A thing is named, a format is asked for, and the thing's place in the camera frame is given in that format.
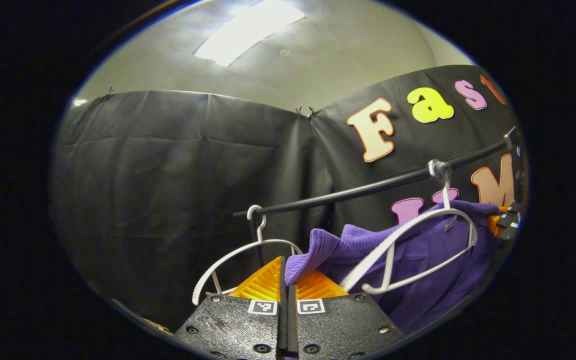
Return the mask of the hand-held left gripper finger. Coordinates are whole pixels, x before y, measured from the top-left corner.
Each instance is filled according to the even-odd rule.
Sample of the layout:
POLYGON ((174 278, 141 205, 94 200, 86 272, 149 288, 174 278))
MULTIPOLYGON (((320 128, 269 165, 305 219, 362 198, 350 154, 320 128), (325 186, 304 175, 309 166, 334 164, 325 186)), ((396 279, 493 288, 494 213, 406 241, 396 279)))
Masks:
POLYGON ((220 360, 278 360, 287 344, 285 262, 275 258, 229 294, 210 292, 174 337, 220 360))
POLYGON ((404 338, 366 292, 347 292, 314 269, 289 287, 288 350, 298 360, 357 360, 404 338))

